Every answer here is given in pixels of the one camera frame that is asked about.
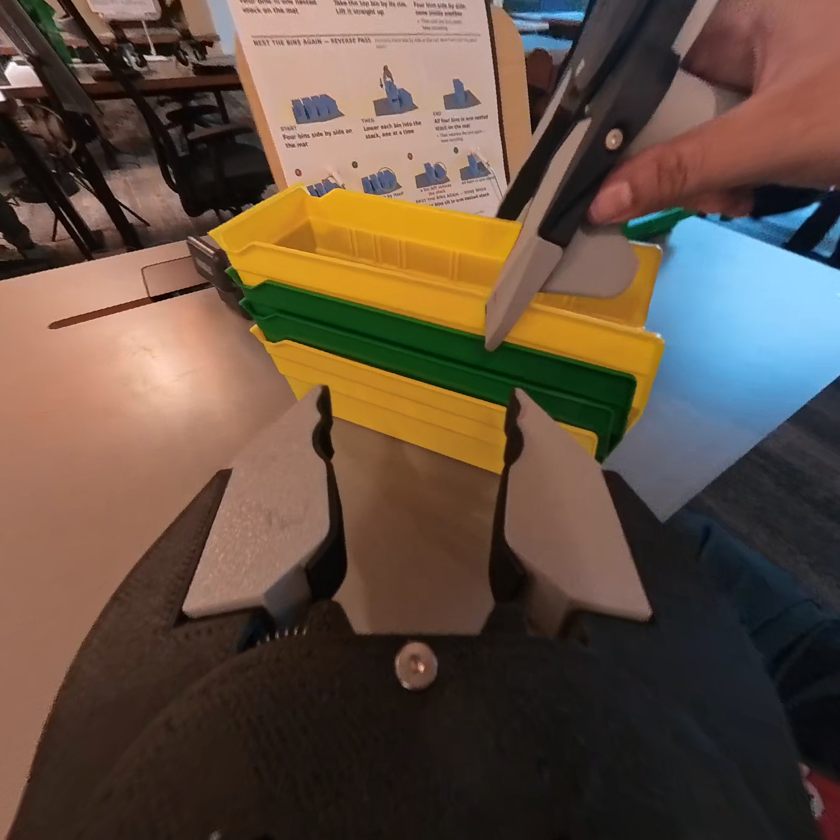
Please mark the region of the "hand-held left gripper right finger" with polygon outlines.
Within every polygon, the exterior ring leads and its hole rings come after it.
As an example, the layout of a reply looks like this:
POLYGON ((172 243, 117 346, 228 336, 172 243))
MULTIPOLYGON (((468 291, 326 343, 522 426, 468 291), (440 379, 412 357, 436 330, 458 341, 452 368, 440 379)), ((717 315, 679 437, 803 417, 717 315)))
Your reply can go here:
POLYGON ((494 602, 558 637, 577 613, 647 623, 652 607, 598 462, 524 390, 505 416, 493 515, 494 602))

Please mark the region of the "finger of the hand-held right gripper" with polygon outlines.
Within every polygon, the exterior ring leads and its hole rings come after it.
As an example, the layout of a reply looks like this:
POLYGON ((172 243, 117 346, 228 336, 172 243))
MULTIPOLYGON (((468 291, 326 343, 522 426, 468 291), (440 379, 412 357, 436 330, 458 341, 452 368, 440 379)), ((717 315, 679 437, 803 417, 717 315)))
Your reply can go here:
POLYGON ((539 235, 544 214, 536 203, 528 205, 518 239, 486 301, 485 348, 490 352, 508 337, 563 257, 561 246, 539 235))
POLYGON ((616 298, 632 284, 639 266, 631 242, 617 226, 582 226, 544 284, 546 293, 616 298))

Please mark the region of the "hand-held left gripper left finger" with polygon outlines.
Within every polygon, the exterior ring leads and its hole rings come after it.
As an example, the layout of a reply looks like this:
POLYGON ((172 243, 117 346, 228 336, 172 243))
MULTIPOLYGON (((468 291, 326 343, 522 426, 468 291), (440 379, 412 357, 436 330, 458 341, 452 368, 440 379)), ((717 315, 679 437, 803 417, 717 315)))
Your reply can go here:
POLYGON ((316 385, 234 459, 185 596, 191 618, 291 618, 338 593, 348 568, 333 413, 316 385))

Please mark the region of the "yellow plastic bin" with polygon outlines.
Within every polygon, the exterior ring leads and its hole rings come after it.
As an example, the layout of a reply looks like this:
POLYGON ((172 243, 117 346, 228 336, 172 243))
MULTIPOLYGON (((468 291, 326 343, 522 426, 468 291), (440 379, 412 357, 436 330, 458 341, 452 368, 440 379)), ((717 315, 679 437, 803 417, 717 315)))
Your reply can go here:
MULTIPOLYGON (((294 186, 215 227, 210 238, 247 288, 292 287, 484 334, 485 308, 518 223, 342 189, 294 186)), ((645 329, 661 248, 633 243, 630 288, 613 299, 540 293, 508 340, 637 381, 629 424, 650 396, 665 343, 645 329)))
POLYGON ((432 346, 279 313, 252 329, 297 397, 330 389, 336 417, 500 473, 507 405, 524 390, 584 451, 603 459, 618 419, 605 369, 477 336, 429 328, 432 346))

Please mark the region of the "person's right hand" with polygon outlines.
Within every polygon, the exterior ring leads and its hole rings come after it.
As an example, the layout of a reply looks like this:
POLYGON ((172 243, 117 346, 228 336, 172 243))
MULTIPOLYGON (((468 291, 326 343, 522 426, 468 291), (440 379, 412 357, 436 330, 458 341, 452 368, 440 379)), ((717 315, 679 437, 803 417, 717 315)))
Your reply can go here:
POLYGON ((758 186, 838 186, 838 1, 719 2, 683 67, 746 98, 625 161, 591 205, 591 224, 672 207, 742 217, 758 186))

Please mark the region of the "person's leg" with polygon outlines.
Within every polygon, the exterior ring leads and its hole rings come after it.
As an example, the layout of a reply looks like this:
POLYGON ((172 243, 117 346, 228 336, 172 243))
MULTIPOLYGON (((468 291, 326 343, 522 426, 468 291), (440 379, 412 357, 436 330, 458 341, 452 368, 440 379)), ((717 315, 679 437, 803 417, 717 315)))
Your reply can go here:
POLYGON ((797 732, 839 734, 839 620, 795 577, 713 520, 683 511, 668 525, 737 608, 797 732))

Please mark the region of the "dark grey box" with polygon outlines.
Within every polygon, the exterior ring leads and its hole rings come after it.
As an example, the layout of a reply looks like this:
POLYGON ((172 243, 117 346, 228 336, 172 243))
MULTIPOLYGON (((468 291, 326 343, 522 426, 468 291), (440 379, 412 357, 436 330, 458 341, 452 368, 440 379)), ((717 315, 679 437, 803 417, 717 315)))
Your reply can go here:
POLYGON ((186 239, 196 273, 215 289, 220 300, 241 318, 252 322, 253 316, 244 308, 245 294, 238 282, 238 274, 230 265, 227 254, 209 238, 190 236, 186 239))

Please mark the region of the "black office chair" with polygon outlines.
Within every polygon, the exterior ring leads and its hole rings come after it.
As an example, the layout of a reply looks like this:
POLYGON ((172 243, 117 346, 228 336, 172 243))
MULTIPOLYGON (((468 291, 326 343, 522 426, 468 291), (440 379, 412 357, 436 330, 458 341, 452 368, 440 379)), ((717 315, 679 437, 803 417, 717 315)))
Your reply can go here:
POLYGON ((153 112, 148 122, 164 182, 189 217, 213 212, 238 214, 259 203, 276 181, 253 124, 198 128, 179 150, 153 112))

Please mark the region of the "wooden table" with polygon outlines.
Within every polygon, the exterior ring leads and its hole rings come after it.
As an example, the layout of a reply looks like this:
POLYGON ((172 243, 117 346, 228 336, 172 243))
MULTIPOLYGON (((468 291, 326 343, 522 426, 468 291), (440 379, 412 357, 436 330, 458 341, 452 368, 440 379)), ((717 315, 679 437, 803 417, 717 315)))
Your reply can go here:
MULTIPOLYGON (((95 78, 93 65, 80 65, 74 69, 80 87, 91 100, 113 100, 126 98, 124 86, 114 78, 95 78)), ((193 72, 174 61, 154 62, 139 77, 129 79, 131 86, 144 96, 172 96, 181 91, 212 92, 236 91, 242 89, 236 69, 229 68, 221 73, 193 72)), ((8 99, 34 101, 47 98, 45 86, 35 71, 24 68, 8 84, 1 86, 2 94, 8 99)))

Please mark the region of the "black metal tripod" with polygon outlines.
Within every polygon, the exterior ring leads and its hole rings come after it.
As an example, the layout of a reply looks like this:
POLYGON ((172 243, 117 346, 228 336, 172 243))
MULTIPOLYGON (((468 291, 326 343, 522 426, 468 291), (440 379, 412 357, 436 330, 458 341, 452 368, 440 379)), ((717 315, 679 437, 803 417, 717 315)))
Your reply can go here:
POLYGON ((93 158, 88 145, 104 136, 105 128, 98 106, 85 92, 70 63, 56 47, 61 35, 50 37, 39 27, 22 2, 2 1, 2 30, 11 39, 18 53, 33 67, 45 90, 50 106, 59 115, 67 134, 75 145, 73 153, 83 179, 89 184, 123 245, 130 250, 140 249, 140 236, 123 212, 118 201, 93 158))

